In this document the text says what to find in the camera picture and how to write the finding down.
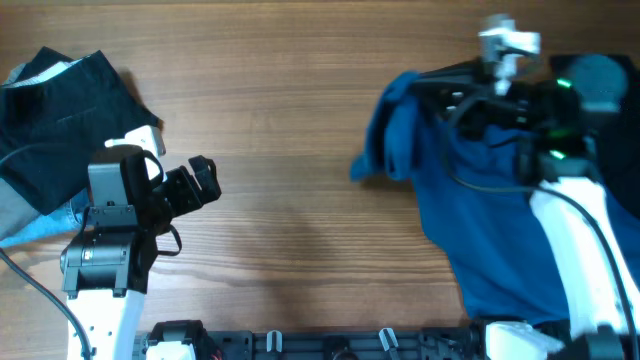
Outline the blue polo shirt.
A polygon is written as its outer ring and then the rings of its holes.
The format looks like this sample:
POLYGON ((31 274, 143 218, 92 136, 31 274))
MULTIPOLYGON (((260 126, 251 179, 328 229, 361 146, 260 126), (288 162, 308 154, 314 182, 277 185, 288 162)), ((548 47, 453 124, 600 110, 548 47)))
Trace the blue polo shirt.
POLYGON ((467 314, 530 323, 566 320, 568 305, 549 242, 523 194, 489 194, 453 181, 441 165, 439 122, 410 91, 418 73, 383 91, 350 177, 408 180, 425 236, 448 256, 467 314))

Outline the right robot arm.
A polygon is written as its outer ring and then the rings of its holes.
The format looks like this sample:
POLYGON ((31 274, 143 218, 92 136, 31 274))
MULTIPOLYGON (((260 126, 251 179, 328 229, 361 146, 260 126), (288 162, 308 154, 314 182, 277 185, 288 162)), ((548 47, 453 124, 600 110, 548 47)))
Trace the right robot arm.
POLYGON ((495 125, 521 132, 512 193, 529 205, 551 247, 569 307, 562 341, 516 320, 480 328, 488 359, 635 359, 639 289, 610 224, 598 135, 629 102, 635 67, 623 55, 557 55, 551 79, 497 89, 483 60, 421 75, 414 92, 448 129, 495 125))

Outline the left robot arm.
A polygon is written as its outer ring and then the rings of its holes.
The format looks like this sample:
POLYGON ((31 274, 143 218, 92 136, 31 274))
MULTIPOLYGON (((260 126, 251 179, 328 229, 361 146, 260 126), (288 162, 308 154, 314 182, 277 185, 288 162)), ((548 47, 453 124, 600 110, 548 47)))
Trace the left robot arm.
POLYGON ((173 219, 221 195, 216 165, 203 156, 151 177, 155 156, 135 145, 98 151, 88 166, 92 202, 61 254, 62 289, 72 317, 70 359, 129 359, 148 290, 163 255, 157 238, 175 234, 173 219))

